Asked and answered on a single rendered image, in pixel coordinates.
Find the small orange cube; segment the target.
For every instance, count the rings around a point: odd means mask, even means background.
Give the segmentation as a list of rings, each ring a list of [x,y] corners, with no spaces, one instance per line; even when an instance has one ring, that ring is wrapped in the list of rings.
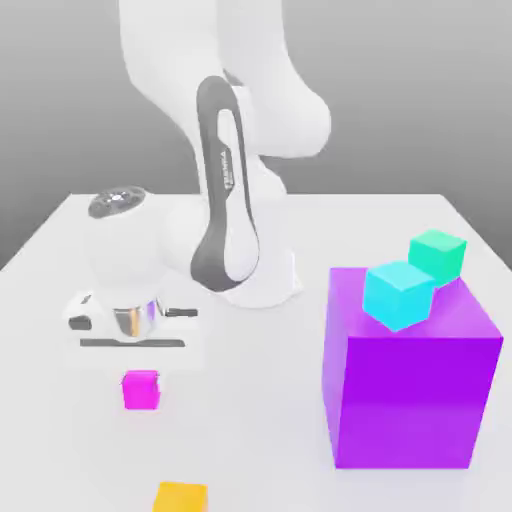
[[[208,512],[208,488],[202,484],[162,482],[152,512]]]

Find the small cyan cube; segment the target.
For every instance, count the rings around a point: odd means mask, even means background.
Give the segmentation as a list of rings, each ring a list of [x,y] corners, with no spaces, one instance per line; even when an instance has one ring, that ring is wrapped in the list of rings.
[[[406,261],[366,270],[362,309],[392,332],[425,321],[431,312],[435,279]]]

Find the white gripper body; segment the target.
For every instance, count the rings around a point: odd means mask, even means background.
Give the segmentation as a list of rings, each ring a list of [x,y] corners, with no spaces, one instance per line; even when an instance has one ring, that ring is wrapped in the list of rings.
[[[155,370],[160,373],[200,369],[200,339],[197,336],[163,335],[136,342],[113,338],[71,338],[71,365],[113,373]]]

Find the large purple box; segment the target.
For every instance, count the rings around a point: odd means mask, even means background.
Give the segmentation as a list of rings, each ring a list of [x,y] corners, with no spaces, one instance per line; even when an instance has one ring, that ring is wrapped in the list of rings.
[[[503,336],[462,279],[393,333],[362,309],[366,271],[328,278],[322,395],[338,469],[466,469]]]

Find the small green cube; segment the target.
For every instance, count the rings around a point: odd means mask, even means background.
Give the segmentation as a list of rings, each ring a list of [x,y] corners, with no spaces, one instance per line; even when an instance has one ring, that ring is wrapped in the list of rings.
[[[439,230],[428,230],[410,241],[408,262],[430,275],[437,288],[461,273],[467,241]]]

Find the small magenta cube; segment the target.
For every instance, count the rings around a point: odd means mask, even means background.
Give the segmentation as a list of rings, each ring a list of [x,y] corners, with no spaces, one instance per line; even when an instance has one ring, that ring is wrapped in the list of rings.
[[[161,393],[156,370],[127,371],[121,386],[127,410],[156,410],[159,407]]]

